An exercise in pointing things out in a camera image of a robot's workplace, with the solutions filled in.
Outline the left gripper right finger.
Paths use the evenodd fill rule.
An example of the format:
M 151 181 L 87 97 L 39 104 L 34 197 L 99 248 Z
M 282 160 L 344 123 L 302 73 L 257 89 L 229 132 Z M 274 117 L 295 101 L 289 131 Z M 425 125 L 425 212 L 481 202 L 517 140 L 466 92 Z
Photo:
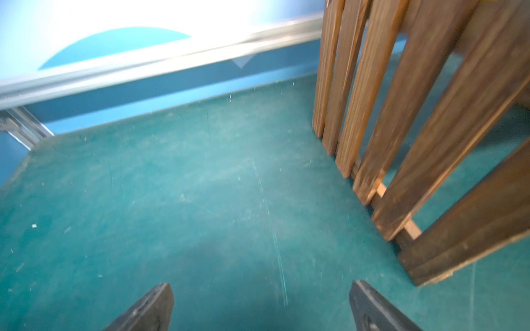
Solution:
M 356 330 L 416 330 L 421 328 L 363 280 L 355 280 L 349 302 Z

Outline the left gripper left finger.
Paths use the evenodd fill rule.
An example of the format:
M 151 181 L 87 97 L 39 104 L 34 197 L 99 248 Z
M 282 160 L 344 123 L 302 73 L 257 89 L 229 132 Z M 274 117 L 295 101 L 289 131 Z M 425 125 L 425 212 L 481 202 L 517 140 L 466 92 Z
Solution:
M 173 306 L 171 284 L 157 284 L 104 330 L 168 330 Z

